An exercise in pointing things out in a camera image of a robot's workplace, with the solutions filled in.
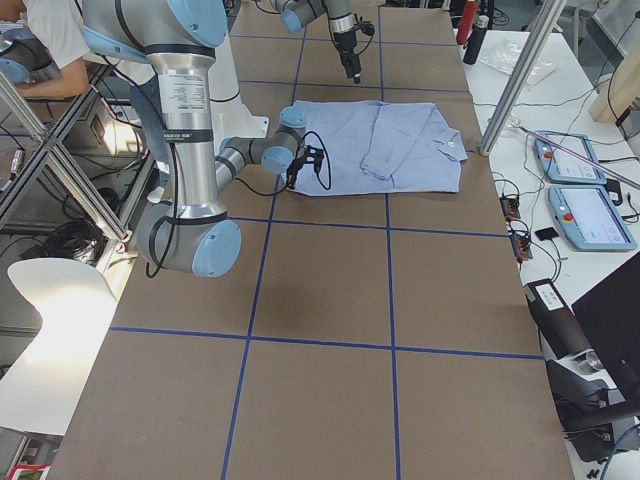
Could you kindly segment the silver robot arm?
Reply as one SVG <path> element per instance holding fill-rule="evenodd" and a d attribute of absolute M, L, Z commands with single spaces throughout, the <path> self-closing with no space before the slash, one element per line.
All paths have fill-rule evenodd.
<path fill-rule="evenodd" d="M 361 83 L 360 55 L 368 48 L 357 50 L 357 33 L 368 37 L 370 44 L 375 34 L 374 25 L 356 15 L 350 1 L 304 0 L 270 1 L 280 14 L 282 23 L 291 34 L 297 33 L 313 21 L 326 17 L 330 40 L 339 54 L 346 77 L 354 84 Z"/>
<path fill-rule="evenodd" d="M 209 71 L 228 34 L 222 2 L 86 1 L 82 17 L 95 54 L 149 63 L 158 76 L 156 115 L 171 150 L 174 192 L 148 208 L 138 225 L 148 276 L 161 269 L 224 275 L 239 256 L 242 235 L 219 192 L 248 164 L 286 173 L 305 146 L 305 112 L 288 106 L 272 137 L 232 137 L 216 153 Z"/>

